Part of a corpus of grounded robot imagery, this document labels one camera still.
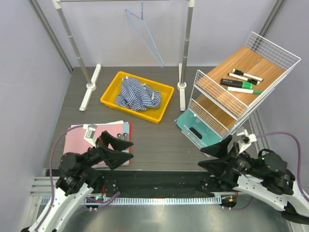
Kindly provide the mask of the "blue white striped tank top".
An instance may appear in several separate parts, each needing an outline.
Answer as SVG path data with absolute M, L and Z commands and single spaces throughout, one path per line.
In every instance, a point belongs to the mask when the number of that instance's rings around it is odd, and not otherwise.
M 125 76 L 120 84 L 120 93 L 115 104 L 136 112 L 160 108 L 162 95 L 137 78 Z

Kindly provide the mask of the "light blue wire hanger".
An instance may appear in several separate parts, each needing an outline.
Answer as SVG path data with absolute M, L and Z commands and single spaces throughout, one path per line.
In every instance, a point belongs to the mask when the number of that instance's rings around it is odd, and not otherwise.
M 140 12 L 136 13 L 128 8 L 125 9 L 125 14 L 127 17 L 127 20 L 129 21 L 130 25 L 133 27 L 135 32 L 137 33 L 138 37 L 142 41 L 142 43 L 147 48 L 150 55 L 153 57 L 153 59 L 156 61 L 156 63 L 159 65 L 159 67 L 164 68 L 165 62 L 162 59 L 162 56 L 157 48 L 156 42 L 154 40 L 154 37 L 145 21 L 145 15 L 144 15 L 144 1 L 139 0 L 140 3 Z

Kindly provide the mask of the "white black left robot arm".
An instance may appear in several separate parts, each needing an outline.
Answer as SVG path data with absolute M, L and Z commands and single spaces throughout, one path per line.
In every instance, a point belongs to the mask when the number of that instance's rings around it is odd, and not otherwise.
M 61 232 L 79 205 L 90 193 L 97 193 L 104 185 L 104 177 L 94 165 L 105 162 L 115 170 L 132 159 L 126 149 L 131 141 L 121 140 L 103 131 L 92 147 L 79 154 L 67 152 L 61 157 L 57 182 L 51 182 L 51 198 L 36 221 L 24 232 Z

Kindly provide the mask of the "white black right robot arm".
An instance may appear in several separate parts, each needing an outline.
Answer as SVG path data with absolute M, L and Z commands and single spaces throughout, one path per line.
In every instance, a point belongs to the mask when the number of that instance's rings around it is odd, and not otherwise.
M 256 142 L 255 134 L 240 134 L 239 141 L 231 149 L 232 136 L 201 148 L 201 152 L 214 160 L 200 161 L 203 169 L 218 178 L 224 191 L 244 192 L 281 212 L 288 221 L 309 223 L 309 196 L 300 189 L 296 177 L 287 168 L 287 162 L 269 149 L 262 149 L 256 159 L 246 149 Z

